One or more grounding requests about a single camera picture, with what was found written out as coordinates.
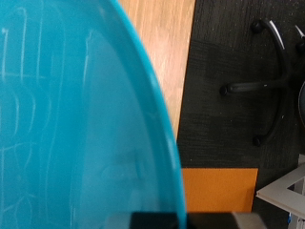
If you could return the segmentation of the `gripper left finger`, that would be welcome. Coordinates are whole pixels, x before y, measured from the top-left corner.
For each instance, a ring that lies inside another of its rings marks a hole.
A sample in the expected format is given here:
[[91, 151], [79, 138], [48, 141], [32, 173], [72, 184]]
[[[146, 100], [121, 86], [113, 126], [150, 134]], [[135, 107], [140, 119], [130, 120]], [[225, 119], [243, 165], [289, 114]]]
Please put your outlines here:
[[186, 229], [186, 226], [173, 212], [118, 213], [106, 219], [106, 229]]

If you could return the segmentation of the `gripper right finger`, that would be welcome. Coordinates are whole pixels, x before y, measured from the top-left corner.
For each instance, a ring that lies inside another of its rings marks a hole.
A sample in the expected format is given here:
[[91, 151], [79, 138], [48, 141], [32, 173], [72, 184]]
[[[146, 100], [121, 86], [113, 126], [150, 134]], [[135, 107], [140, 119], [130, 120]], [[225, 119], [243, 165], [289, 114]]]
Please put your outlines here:
[[189, 213], [187, 229], [267, 229], [254, 213]]

